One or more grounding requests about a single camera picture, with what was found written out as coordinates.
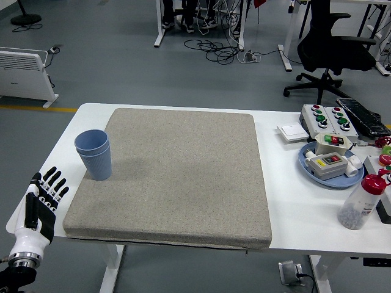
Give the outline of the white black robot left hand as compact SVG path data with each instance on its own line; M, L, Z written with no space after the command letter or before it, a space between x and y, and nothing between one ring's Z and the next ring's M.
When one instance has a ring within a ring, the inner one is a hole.
M69 191L67 180L57 167L45 174L37 172L31 179L21 201L14 235L16 242L10 257L28 253L43 257L44 249L54 238L55 212Z

